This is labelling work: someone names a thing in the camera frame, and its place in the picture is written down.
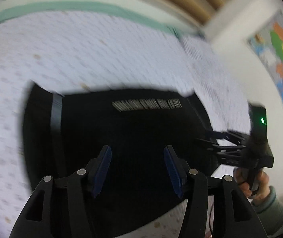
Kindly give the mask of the grey-green sleeved right forearm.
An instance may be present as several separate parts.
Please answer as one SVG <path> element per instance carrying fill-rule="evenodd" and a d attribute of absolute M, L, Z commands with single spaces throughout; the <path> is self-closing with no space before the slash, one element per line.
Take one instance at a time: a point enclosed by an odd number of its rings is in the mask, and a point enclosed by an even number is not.
<path fill-rule="evenodd" d="M 251 205 L 262 223 L 268 237 L 280 237 L 283 234 L 283 203 L 279 200 L 275 188 L 269 186 L 269 195 L 259 205 L 256 200 Z"/>

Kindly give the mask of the person's right hand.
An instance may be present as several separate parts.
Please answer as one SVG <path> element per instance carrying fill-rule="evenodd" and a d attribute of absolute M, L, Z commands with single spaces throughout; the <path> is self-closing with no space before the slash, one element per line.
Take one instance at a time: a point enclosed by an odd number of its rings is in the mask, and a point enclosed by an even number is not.
<path fill-rule="evenodd" d="M 250 190 L 249 184 L 245 181 L 241 174 L 241 168 L 234 169 L 234 178 L 244 195 L 247 198 L 250 198 L 252 196 L 252 191 Z M 259 182 L 259 189 L 252 199 L 252 203 L 255 206 L 261 205 L 270 194 L 268 174 L 264 171 L 259 171 L 257 181 Z"/>

